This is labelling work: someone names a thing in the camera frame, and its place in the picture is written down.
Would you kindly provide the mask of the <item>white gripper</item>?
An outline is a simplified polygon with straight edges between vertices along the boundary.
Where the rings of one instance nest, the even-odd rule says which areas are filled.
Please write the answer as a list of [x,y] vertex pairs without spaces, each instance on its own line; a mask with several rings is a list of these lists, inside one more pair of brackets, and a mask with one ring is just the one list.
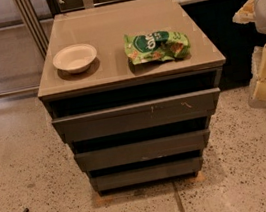
[[[255,20],[254,0],[248,0],[234,14],[232,21],[247,24]],[[248,105],[255,109],[266,107],[266,44],[264,47],[255,47],[252,54],[252,75],[249,85]]]

